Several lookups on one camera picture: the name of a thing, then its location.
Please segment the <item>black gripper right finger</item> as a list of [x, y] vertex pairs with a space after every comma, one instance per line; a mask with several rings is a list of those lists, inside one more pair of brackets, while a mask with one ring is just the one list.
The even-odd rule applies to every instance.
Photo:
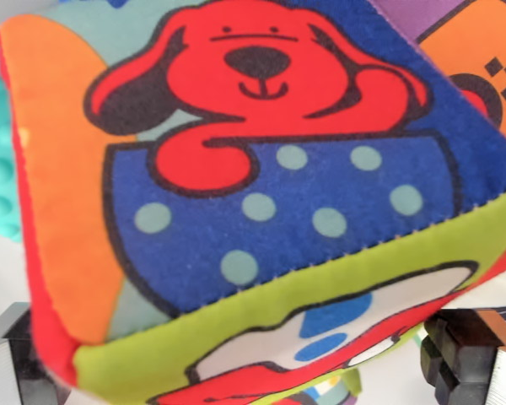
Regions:
[[438, 404], [506, 404], [506, 307], [440, 310], [424, 327], [421, 369]]

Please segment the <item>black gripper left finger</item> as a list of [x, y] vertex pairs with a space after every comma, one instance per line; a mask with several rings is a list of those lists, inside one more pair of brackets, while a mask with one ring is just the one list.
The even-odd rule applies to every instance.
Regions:
[[30, 305], [11, 304], [0, 315], [0, 405], [64, 404], [70, 392], [39, 361], [31, 337]]

